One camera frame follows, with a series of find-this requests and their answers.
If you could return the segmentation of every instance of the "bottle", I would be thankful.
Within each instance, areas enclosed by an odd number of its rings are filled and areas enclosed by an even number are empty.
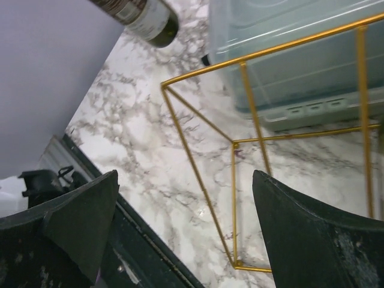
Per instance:
[[[175,12],[163,0],[90,0],[149,44],[169,45],[179,30]]]

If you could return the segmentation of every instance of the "gray wall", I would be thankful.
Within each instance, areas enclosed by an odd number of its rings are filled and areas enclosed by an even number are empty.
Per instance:
[[[0,179],[34,169],[122,32],[88,0],[2,0]]]

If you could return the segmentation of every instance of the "gold metal rod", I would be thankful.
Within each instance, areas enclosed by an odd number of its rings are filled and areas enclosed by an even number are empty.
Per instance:
[[[371,124],[368,126],[369,129],[377,129],[379,127],[380,127],[380,124]],[[269,136],[269,137],[264,137],[263,140],[270,141],[270,140],[302,139],[302,138],[311,138],[311,137],[318,137],[318,136],[329,136],[329,135],[343,134],[343,133],[349,133],[349,132],[356,132],[360,130],[361,130],[361,127],[352,127],[352,128],[336,129],[336,130],[321,131],[321,132]],[[233,142],[240,144],[240,143],[248,143],[248,142],[258,142],[258,141],[259,141],[259,138],[251,138],[251,139],[238,139],[238,140],[234,140]]]
[[[271,170],[271,167],[269,165],[268,155],[266,153],[265,143],[263,140],[263,133],[262,133],[262,130],[260,128],[259,117],[257,115],[256,105],[255,105],[255,102],[253,100],[253,93],[252,93],[252,88],[251,88],[250,80],[249,80],[248,73],[247,73],[246,63],[241,62],[240,68],[241,68],[241,76],[242,76],[242,79],[244,81],[245,92],[247,94],[248,103],[249,103],[250,109],[251,109],[253,124],[254,124],[255,130],[256,130],[256,135],[259,139],[260,148],[261,148],[262,154],[263,154],[265,169],[266,169],[266,172],[272,176],[272,170]]]
[[[232,168],[232,234],[233,234],[233,262],[238,261],[238,232],[237,232],[237,214],[236,214],[236,166],[235,166],[235,146],[232,144],[231,150],[231,168]]]
[[[271,273],[272,270],[269,268],[257,268],[257,267],[249,267],[249,266],[235,266],[237,270],[245,270],[245,271],[254,271],[254,272],[264,272]]]
[[[356,30],[356,47],[358,55],[358,77],[360,90],[360,118],[361,130],[364,139],[364,160],[365,160],[365,184],[367,188],[368,215],[374,218],[373,192],[372,192],[372,171],[370,152],[370,132],[368,114],[368,85],[367,85],[367,62],[365,59],[365,31],[366,26],[358,27]]]
[[[196,108],[194,108],[190,103],[185,101],[175,90],[173,90],[171,87],[166,88],[173,96],[176,97],[177,100],[179,100],[182,104],[184,104],[188,109],[190,109],[193,113],[195,113],[198,117],[200,117],[201,120],[206,122],[213,130],[218,132],[220,135],[222,135],[225,139],[227,139],[229,142],[233,142],[233,140],[223,131],[221,131],[215,124],[213,124],[210,120],[208,120],[204,115],[202,115]]]
[[[182,128],[180,126],[180,123],[179,123],[179,121],[178,121],[178,119],[176,117],[175,110],[174,110],[174,108],[172,106],[172,103],[171,103],[171,101],[170,101],[170,99],[169,99],[169,97],[168,97],[168,95],[167,95],[167,93],[166,93],[166,91],[165,91],[165,89],[163,87],[161,88],[161,92],[163,93],[164,100],[165,100],[165,102],[166,102],[166,104],[168,106],[168,109],[169,109],[170,115],[171,115],[171,117],[173,119],[173,122],[175,123],[176,129],[177,129],[177,131],[179,133],[179,137],[180,137],[181,142],[182,142],[182,145],[184,146],[184,149],[185,149],[185,151],[187,153],[188,159],[189,159],[189,161],[190,161],[190,163],[192,165],[193,172],[194,172],[194,174],[195,174],[195,176],[197,178],[197,181],[199,182],[201,190],[203,191],[205,200],[206,200],[206,202],[208,204],[209,211],[211,212],[211,215],[212,215],[212,218],[214,220],[214,223],[215,223],[218,235],[220,237],[220,240],[221,240],[221,243],[222,243],[222,245],[224,247],[224,250],[225,250],[225,252],[227,254],[228,260],[229,260],[229,262],[231,263],[232,266],[235,266],[235,264],[234,264],[234,262],[233,262],[233,260],[232,260],[232,258],[230,256],[230,252],[229,252],[228,246],[227,246],[227,244],[225,242],[223,232],[221,231],[220,225],[218,223],[217,216],[216,216],[216,213],[214,211],[214,207],[213,207],[212,202],[211,202],[211,198],[209,197],[208,192],[207,192],[207,190],[206,190],[206,188],[204,186],[204,183],[203,183],[202,177],[200,175],[199,169],[197,168],[197,165],[196,165],[196,163],[195,163],[195,161],[193,159],[191,150],[190,150],[190,148],[188,146],[188,143],[187,143],[187,141],[186,141],[186,139],[184,137],[184,134],[182,132]]]
[[[271,53],[277,52],[277,51],[282,51],[282,50],[285,50],[288,48],[298,46],[300,44],[305,44],[308,42],[316,41],[316,40],[319,40],[319,39],[322,39],[322,38],[325,38],[328,36],[335,35],[337,33],[342,33],[342,32],[348,31],[348,30],[355,29],[355,28],[362,26],[362,25],[369,25],[373,22],[380,21],[382,19],[384,19],[384,13],[380,13],[378,15],[375,15],[375,16],[372,16],[372,17],[369,17],[366,19],[362,19],[362,20],[355,21],[355,22],[352,22],[352,23],[349,23],[349,24],[346,24],[346,25],[343,25],[343,26],[340,26],[337,28],[333,28],[333,29],[329,29],[329,30],[326,30],[326,31],[323,31],[320,33],[316,33],[314,35],[307,36],[307,37],[304,37],[304,38],[301,38],[301,39],[298,39],[295,41],[291,41],[291,42],[277,45],[277,46],[274,46],[271,48],[267,48],[265,50],[261,50],[261,51],[257,51],[257,52],[251,53],[251,54],[247,54],[247,55],[242,56],[242,57],[233,58],[233,59],[228,60],[226,62],[221,62],[221,63],[215,64],[215,65],[210,65],[208,67],[201,68],[201,69],[189,72],[187,74],[171,78],[167,81],[162,82],[161,86],[167,87],[170,84],[185,80],[187,78],[198,76],[198,75],[201,75],[201,74],[204,74],[204,73],[207,73],[210,71],[214,71],[214,70],[217,70],[220,68],[224,68],[224,67],[227,67],[227,66],[230,66],[233,64],[239,64],[241,62],[245,62],[247,60],[251,60],[251,59],[256,58],[256,57],[264,56],[264,55],[271,54]]]

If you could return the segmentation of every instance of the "marble countertop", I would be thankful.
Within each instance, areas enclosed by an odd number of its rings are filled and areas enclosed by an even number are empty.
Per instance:
[[[208,0],[169,2],[181,23],[176,40],[165,49],[155,49],[124,31],[67,133],[102,172],[118,171],[120,193],[206,287],[274,287],[271,274],[235,271],[228,263],[164,103],[160,83],[201,68],[200,59],[207,52]],[[256,136],[252,122],[233,111],[217,74],[185,80],[173,88],[234,139]],[[173,104],[232,249],[230,145],[182,104]],[[346,211],[367,215],[360,133],[273,141],[266,147],[278,180]],[[267,267],[251,191],[254,169],[265,169],[259,145],[242,144],[236,157],[239,256],[246,264]]]

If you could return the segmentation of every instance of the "wire basket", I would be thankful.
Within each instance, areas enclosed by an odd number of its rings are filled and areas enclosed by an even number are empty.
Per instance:
[[[379,124],[371,124],[369,123],[368,118],[368,88],[367,88],[367,64],[366,64],[366,56],[365,56],[365,32],[367,30],[367,25],[372,24],[374,22],[380,21],[384,19],[384,13],[369,17],[366,19],[359,20],[357,22],[353,22],[347,25],[343,25],[334,29],[330,29],[318,34],[314,34],[299,40],[291,41],[289,43],[285,43],[279,46],[275,46],[272,48],[268,48],[262,51],[254,52],[239,58],[231,59],[226,62],[222,62],[219,64],[215,64],[206,68],[202,68],[199,70],[195,70],[189,72],[187,74],[180,75],[178,77],[174,77],[167,81],[161,83],[161,91],[163,93],[164,100],[168,106],[171,117],[175,123],[176,129],[179,133],[182,145],[187,153],[188,159],[192,165],[194,174],[197,178],[197,181],[200,185],[200,188],[204,194],[205,200],[208,204],[209,211],[213,217],[214,224],[216,226],[217,232],[220,236],[221,243],[224,247],[228,260],[233,268],[239,270],[246,271],[257,271],[257,272],[272,272],[271,269],[259,268],[259,267],[251,267],[245,266],[244,263],[238,259],[238,246],[237,246],[237,228],[236,228],[236,173],[235,173],[235,150],[239,148],[240,144],[247,142],[259,142],[260,148],[262,151],[263,161],[265,165],[265,169],[268,174],[272,174],[272,170],[270,167],[270,163],[268,160],[268,152],[265,147],[265,141],[270,140],[289,140],[289,139],[299,139],[299,138],[308,138],[308,137],[318,137],[318,136],[329,136],[341,133],[348,133],[353,131],[362,131],[363,140],[364,140],[364,166],[365,166],[365,187],[366,187],[366,196],[367,196],[367,205],[368,205],[368,215],[369,217],[374,217],[374,199],[373,199],[373,180],[372,180],[372,168],[371,168],[371,155],[370,155],[370,130],[379,128]],[[249,81],[249,76],[247,72],[247,61],[258,58],[261,56],[265,56],[268,54],[272,54],[278,51],[286,50],[295,46],[299,46],[305,43],[309,43],[312,41],[316,41],[319,39],[323,39],[326,37],[330,37],[335,34],[339,34],[349,30],[356,31],[356,49],[357,49],[357,65],[358,65],[358,86],[360,93],[360,120],[361,126],[353,127],[353,128],[344,128],[338,130],[329,130],[329,131],[321,131],[314,133],[302,133],[302,134],[290,134],[283,136],[271,136],[271,137],[263,137],[262,130],[260,128],[259,119],[257,115],[256,104],[253,98],[253,92],[251,90],[251,85]],[[190,103],[188,103],[185,99],[183,99],[175,90],[173,90],[170,85],[176,82],[180,82],[185,79],[189,79],[194,76],[198,76],[201,74],[208,73],[210,71],[218,70],[224,67],[228,67],[231,65],[239,65],[240,71],[242,74],[242,79],[244,82],[245,91],[247,94],[248,102],[250,105],[252,120],[254,124],[254,129],[256,131],[257,138],[253,139],[231,139],[226,133],[220,130],[215,124],[213,124],[207,117],[202,115],[197,109],[195,109]],[[195,113],[201,120],[207,123],[212,129],[222,135],[225,139],[227,139],[232,144],[231,150],[231,172],[232,172],[232,233],[233,233],[233,258],[231,257],[230,250],[224,240],[224,235],[220,224],[218,222],[216,213],[214,211],[214,207],[212,205],[209,194],[206,190],[206,187],[203,183],[201,174],[199,169],[197,168],[197,164],[192,156],[191,150],[189,149],[188,143],[183,134],[183,130],[181,125],[176,117],[175,110],[170,101],[169,95],[173,95],[178,101],[180,101],[186,108],[190,109],[193,113]]]

